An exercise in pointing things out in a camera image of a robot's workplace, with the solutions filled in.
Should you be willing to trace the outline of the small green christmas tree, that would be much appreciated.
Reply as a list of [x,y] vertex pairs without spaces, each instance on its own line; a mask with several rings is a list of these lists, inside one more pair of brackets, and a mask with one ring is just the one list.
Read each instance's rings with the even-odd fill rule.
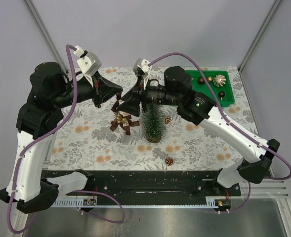
[[142,132],[150,143],[159,143],[166,132],[165,113],[161,106],[150,104],[142,114]]

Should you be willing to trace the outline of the brown ribbon gold berries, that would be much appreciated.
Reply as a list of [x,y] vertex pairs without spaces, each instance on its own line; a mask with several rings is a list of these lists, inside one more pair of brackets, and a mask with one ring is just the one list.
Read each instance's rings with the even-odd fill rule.
[[121,99],[122,93],[116,95],[116,102],[111,107],[111,111],[114,113],[115,118],[111,121],[110,130],[115,131],[118,127],[121,127],[127,136],[131,135],[130,128],[137,127],[140,125],[139,121],[132,121],[132,116],[127,115],[123,116],[121,112],[118,110],[118,106],[120,105],[119,100]]

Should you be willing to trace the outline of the pine cone front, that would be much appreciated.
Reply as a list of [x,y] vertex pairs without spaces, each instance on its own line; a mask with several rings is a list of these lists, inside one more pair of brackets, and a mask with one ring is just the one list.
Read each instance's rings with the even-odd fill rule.
[[171,166],[174,164],[174,159],[172,157],[165,158],[165,163],[167,166]]

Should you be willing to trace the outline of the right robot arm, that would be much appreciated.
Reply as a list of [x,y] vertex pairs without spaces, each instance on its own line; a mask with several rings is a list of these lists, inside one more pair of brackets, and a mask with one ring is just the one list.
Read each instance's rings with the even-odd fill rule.
[[137,82],[122,97],[120,112],[138,117],[154,104],[176,106],[182,119],[212,131],[242,155],[239,162],[218,171],[212,183],[215,194],[224,195],[241,181],[259,184],[267,177],[280,146],[277,140],[260,138],[232,120],[214,100],[192,88],[191,76],[180,66],[165,70],[164,85],[145,81],[146,73],[141,69],[135,73]]

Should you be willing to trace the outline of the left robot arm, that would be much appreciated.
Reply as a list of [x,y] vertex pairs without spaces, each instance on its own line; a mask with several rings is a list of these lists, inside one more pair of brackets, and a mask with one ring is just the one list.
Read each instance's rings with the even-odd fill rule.
[[72,104],[74,88],[56,62],[36,66],[30,82],[30,94],[16,123],[15,168],[7,188],[0,190],[0,200],[16,202],[25,214],[50,208],[59,196],[77,190],[89,195],[94,190],[93,174],[81,169],[55,178],[42,177],[43,163],[53,152],[56,128],[64,119],[61,110]]

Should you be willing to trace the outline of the pine cone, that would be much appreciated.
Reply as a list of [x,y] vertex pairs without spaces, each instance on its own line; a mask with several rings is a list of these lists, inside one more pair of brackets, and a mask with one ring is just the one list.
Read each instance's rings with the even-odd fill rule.
[[169,123],[171,123],[171,121],[172,121],[172,119],[171,119],[171,117],[169,117],[169,116],[166,116],[166,117],[164,118],[164,123],[165,123],[165,124],[169,124]]
[[167,166],[171,166],[174,164],[174,159],[172,157],[165,158],[165,163]]

